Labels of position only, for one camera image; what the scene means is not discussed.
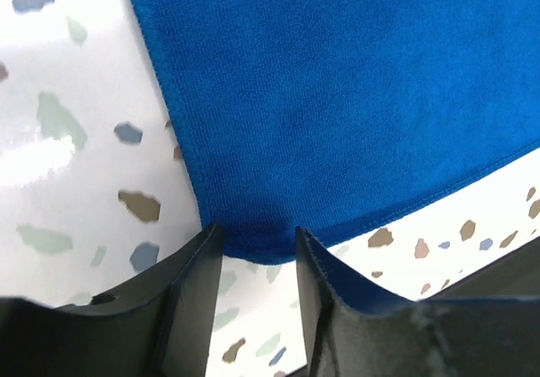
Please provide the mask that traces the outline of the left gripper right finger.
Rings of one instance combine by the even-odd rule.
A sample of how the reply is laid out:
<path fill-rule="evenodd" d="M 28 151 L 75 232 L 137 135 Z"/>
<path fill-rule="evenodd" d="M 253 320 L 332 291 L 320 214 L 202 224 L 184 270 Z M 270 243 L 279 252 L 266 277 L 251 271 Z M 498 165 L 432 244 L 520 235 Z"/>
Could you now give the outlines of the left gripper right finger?
<path fill-rule="evenodd" d="M 539 243 L 420 300 L 396 295 L 296 231 L 303 376 L 536 376 Z"/>

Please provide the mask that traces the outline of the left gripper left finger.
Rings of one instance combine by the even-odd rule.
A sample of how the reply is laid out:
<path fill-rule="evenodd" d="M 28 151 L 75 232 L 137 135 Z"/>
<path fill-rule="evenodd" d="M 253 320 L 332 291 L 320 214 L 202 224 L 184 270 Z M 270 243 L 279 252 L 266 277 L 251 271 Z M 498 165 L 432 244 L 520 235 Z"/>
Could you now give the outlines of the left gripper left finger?
<path fill-rule="evenodd" d="M 3 376 L 204 376 L 223 259 L 212 225 L 87 305 L 1 299 Z"/>

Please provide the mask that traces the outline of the blue towel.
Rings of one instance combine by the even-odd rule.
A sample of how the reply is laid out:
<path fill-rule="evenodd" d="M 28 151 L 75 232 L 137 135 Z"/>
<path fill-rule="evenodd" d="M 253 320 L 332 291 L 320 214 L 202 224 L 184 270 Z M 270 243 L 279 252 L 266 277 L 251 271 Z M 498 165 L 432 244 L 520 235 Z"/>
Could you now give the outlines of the blue towel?
<path fill-rule="evenodd" d="M 294 231 L 416 299 L 539 231 L 539 0 L 131 0 L 237 281 L 293 307 Z"/>

